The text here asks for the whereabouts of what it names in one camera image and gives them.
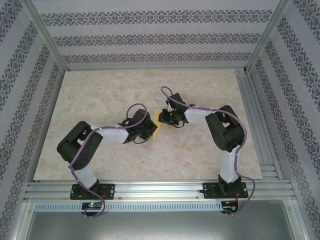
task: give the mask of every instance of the yellow block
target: yellow block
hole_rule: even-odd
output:
[[[154,120],[153,120],[153,122],[157,126],[157,129],[154,131],[154,133],[152,135],[152,140],[155,140],[155,138],[156,138],[156,136],[157,136],[157,134],[159,132],[159,129],[160,129],[161,125],[162,125],[162,122],[158,121],[159,115],[160,115],[161,112],[162,112],[161,109],[154,110]]]

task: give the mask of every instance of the beige work surface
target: beige work surface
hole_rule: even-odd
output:
[[[66,134],[79,121],[114,126],[126,118],[128,107],[135,103],[145,104],[153,119],[156,109],[166,108],[166,97],[160,90],[163,85],[180,93],[187,104],[208,108],[230,105],[248,132],[240,151],[239,172],[262,178],[234,71],[199,69],[66,72],[34,180],[72,180],[68,163],[56,150]],[[132,108],[130,115],[137,109]],[[90,165],[100,180],[209,180],[218,178],[221,151],[205,124],[189,123],[180,129],[163,124],[155,140],[144,144],[99,146]]]

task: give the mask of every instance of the purple cable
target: purple cable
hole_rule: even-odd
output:
[[[238,123],[239,125],[241,126],[242,130],[243,130],[243,133],[244,133],[244,139],[243,139],[243,143],[240,145],[240,147],[235,151],[235,158],[234,158],[234,170],[235,170],[235,173],[241,177],[241,178],[244,178],[244,179],[248,179],[250,180],[252,183],[253,183],[253,188],[252,188],[252,192],[250,194],[250,196],[248,197],[248,199],[245,201],[245,203],[242,205],[242,207],[236,211],[235,213],[233,214],[230,214],[230,215],[235,215],[235,214],[238,214],[240,213],[244,208],[245,206],[248,204],[248,202],[250,201],[250,199],[252,198],[252,196],[254,195],[255,193],[255,190],[256,190],[256,182],[251,178],[251,177],[248,177],[248,176],[243,176],[241,175],[239,172],[238,172],[238,168],[237,168],[237,162],[238,162],[238,153],[239,151],[243,148],[243,146],[245,145],[246,141],[247,141],[247,130],[246,130],[246,127],[245,125],[241,122],[241,120],[239,118],[237,118],[235,115],[233,115],[232,113],[228,112],[228,111],[224,111],[224,110],[221,110],[221,109],[214,109],[214,108],[207,108],[207,107],[197,107],[197,106],[190,106],[190,105],[186,105],[182,102],[179,102],[173,98],[171,98],[170,96],[168,96],[164,89],[167,89],[170,91],[171,95],[173,95],[173,92],[172,90],[167,87],[167,86],[162,86],[161,87],[161,92],[168,98],[170,99],[171,101],[175,102],[176,104],[180,104],[181,106],[184,106],[184,107],[187,107],[187,108],[190,108],[190,109],[199,109],[199,110],[204,110],[204,111],[215,111],[215,112],[220,112],[220,113],[223,113],[223,114],[227,114],[229,115],[230,117],[234,118]]]
[[[71,162],[70,165],[68,166],[68,168],[70,169],[71,174],[72,174],[73,177],[75,178],[76,182],[77,182],[84,190],[86,190],[87,192],[91,193],[92,195],[95,195],[96,197],[98,197],[98,198],[101,200],[101,203],[102,203],[102,205],[103,205],[102,210],[101,210],[100,212],[98,212],[96,215],[90,216],[91,219],[100,216],[100,215],[105,211],[105,209],[106,209],[105,200],[104,200],[99,194],[97,194],[97,193],[95,193],[94,191],[91,191],[89,188],[87,188],[87,187],[80,181],[80,179],[77,177],[75,171],[73,170],[72,166],[73,166],[73,165],[75,164],[75,162],[77,161],[79,155],[81,154],[82,150],[84,149],[85,145],[87,144],[89,138],[90,138],[90,137],[92,136],[92,134],[94,134],[95,132],[97,132],[97,131],[99,131],[99,130],[102,130],[102,129],[129,129],[129,128],[133,128],[133,127],[139,125],[140,123],[142,123],[142,122],[145,120],[145,118],[147,117],[147,114],[148,114],[146,106],[143,105],[142,103],[135,103],[135,104],[131,105],[131,106],[128,108],[128,110],[126,111],[126,117],[128,118],[128,113],[129,113],[130,109],[131,109],[132,107],[134,107],[134,106],[137,106],[137,105],[142,106],[142,107],[144,108],[144,111],[145,111],[144,116],[143,116],[143,118],[142,118],[140,121],[138,121],[137,123],[132,124],[132,125],[130,125],[130,126],[103,126],[103,127],[98,127],[98,128],[96,128],[96,129],[92,130],[92,131],[88,134],[88,136],[85,138],[85,140],[83,141],[83,143],[82,143],[81,147],[79,148],[78,152],[77,152],[76,155],[74,156],[72,162]],[[83,212],[83,215],[84,215],[85,218],[88,217],[88,216],[86,215],[86,212],[87,212],[88,209],[90,209],[90,208],[86,208],[86,209],[84,210],[84,212]]]

